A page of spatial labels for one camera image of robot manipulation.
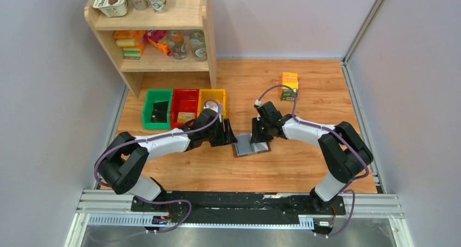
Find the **brown leather card holder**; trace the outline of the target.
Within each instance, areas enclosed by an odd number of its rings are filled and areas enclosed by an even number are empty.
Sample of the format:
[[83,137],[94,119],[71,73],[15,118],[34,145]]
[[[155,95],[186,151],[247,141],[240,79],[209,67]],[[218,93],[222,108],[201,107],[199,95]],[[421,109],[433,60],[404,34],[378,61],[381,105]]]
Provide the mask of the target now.
[[252,135],[250,133],[238,134],[235,137],[237,143],[233,144],[234,157],[245,157],[271,151],[270,145],[267,142],[252,143]]

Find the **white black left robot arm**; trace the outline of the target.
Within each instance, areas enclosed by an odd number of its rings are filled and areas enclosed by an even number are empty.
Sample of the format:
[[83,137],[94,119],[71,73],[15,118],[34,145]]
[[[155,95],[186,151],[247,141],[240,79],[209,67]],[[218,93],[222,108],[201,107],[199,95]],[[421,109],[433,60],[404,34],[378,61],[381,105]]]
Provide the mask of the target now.
[[166,196],[154,179],[142,174],[145,164],[161,156],[190,151],[204,142],[212,147],[237,142],[230,120],[210,108],[202,110],[198,118],[168,132],[144,137],[122,132],[97,160],[96,178],[117,195],[130,193],[145,200],[152,211],[161,211]]

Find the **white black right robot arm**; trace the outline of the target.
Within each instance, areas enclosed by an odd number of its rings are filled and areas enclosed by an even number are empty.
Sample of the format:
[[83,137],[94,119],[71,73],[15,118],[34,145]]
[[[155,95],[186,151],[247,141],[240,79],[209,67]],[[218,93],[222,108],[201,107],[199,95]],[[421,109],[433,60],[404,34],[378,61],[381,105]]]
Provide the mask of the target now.
[[336,197],[362,171],[368,171],[373,154],[354,127],[348,122],[323,125],[292,114],[282,115],[272,102],[254,105],[258,112],[252,118],[252,143],[270,142],[274,138],[298,140],[320,148],[328,173],[310,192],[310,206],[325,213]]

